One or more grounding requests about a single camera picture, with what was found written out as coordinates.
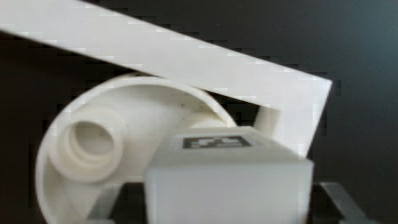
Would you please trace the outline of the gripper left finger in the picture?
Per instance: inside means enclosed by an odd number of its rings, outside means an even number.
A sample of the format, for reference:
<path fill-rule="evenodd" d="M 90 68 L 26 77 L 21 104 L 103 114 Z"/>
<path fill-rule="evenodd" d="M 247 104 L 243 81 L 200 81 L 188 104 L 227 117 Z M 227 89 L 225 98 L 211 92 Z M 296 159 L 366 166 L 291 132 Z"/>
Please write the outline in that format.
<path fill-rule="evenodd" d="M 142 183 L 124 183 L 103 190 L 85 224 L 147 224 Z"/>

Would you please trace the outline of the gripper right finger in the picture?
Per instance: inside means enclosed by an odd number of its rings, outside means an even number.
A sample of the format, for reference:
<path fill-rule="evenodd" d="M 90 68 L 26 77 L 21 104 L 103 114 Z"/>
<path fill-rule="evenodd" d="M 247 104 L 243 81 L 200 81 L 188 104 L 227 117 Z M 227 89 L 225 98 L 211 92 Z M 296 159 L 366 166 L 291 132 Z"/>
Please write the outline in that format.
<path fill-rule="evenodd" d="M 312 184 L 307 224 L 380 224 L 366 216 L 337 182 Z"/>

